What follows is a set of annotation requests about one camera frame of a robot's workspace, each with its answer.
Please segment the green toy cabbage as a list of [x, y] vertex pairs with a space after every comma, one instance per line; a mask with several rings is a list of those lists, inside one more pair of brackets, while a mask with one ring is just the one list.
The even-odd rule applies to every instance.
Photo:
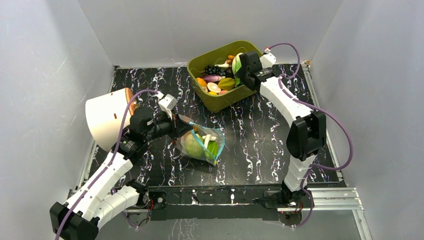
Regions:
[[188, 133], [183, 138], [183, 148], [186, 154], [191, 158], [200, 159], [204, 155], [204, 147], [202, 142], [197, 141], [191, 133]]

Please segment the clear zip top bag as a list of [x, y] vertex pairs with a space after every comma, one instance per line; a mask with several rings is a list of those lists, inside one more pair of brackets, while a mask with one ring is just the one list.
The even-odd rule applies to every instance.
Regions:
[[176, 148], [184, 157], [217, 165], [224, 146], [224, 133], [218, 128], [204, 127], [194, 122], [191, 129], [176, 140]]

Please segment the olive green plastic bin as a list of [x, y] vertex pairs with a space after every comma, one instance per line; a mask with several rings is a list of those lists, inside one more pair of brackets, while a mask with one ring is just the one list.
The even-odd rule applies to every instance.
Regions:
[[230, 55], [235, 56], [239, 53], [247, 53], [251, 51], [255, 51], [258, 54], [260, 53], [260, 50], [251, 42], [237, 40], [197, 56], [188, 62], [187, 70], [191, 77], [191, 86], [209, 111], [217, 113], [224, 108], [253, 95], [255, 92], [245, 85], [239, 85], [223, 94], [210, 94], [208, 91], [204, 90], [203, 86], [201, 86], [197, 80], [197, 78], [203, 77], [204, 68], [208, 65], [214, 66], [217, 64], [223, 64], [228, 60], [228, 56]]

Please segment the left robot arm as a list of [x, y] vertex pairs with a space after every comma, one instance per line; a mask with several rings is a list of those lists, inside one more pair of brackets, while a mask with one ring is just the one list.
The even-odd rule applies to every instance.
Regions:
[[115, 193], [111, 191], [141, 159], [149, 142], [166, 135], [177, 139], [192, 128], [192, 119], [174, 110], [144, 117], [140, 108], [135, 109], [105, 161], [85, 185], [65, 203], [56, 202], [50, 208], [55, 239], [94, 240], [100, 229], [125, 209], [147, 206], [150, 200], [148, 188], [135, 180]]

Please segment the orange toy ginger root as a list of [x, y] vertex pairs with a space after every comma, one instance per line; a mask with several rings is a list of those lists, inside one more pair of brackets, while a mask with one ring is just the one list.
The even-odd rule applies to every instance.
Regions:
[[231, 64], [232, 64], [232, 62], [233, 62], [233, 60], [234, 60], [234, 58], [235, 58], [235, 56], [234, 56], [234, 55], [229, 55], [229, 56], [227, 57], [226, 63], [227, 63], [227, 64], [229, 64], [229, 65], [231, 65]]

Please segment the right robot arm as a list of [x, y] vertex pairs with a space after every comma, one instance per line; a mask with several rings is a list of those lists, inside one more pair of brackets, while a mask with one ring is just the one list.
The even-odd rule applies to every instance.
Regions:
[[256, 51], [250, 51], [238, 57], [240, 66], [234, 68], [235, 77], [268, 99], [290, 127], [286, 139], [290, 162], [281, 189], [265, 191], [256, 202], [268, 209], [295, 207], [309, 193], [305, 188], [308, 173], [319, 150], [327, 142], [326, 116], [298, 103], [297, 97], [273, 73], [276, 58], [271, 53], [259, 56]]

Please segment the green toy star fruit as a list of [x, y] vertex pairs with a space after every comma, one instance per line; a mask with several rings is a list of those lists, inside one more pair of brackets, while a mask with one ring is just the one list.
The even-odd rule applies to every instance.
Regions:
[[218, 156], [219, 146], [216, 141], [209, 141], [205, 150], [207, 160], [215, 160]]

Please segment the white toy mushroom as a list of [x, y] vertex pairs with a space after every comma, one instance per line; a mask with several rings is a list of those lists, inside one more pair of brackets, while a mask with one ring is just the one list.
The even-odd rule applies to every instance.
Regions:
[[209, 145], [209, 142], [215, 141], [217, 139], [217, 137], [214, 136], [214, 135], [211, 135], [211, 134], [206, 134], [206, 135], [202, 136], [202, 139], [203, 139], [204, 147], [207, 148], [208, 145]]

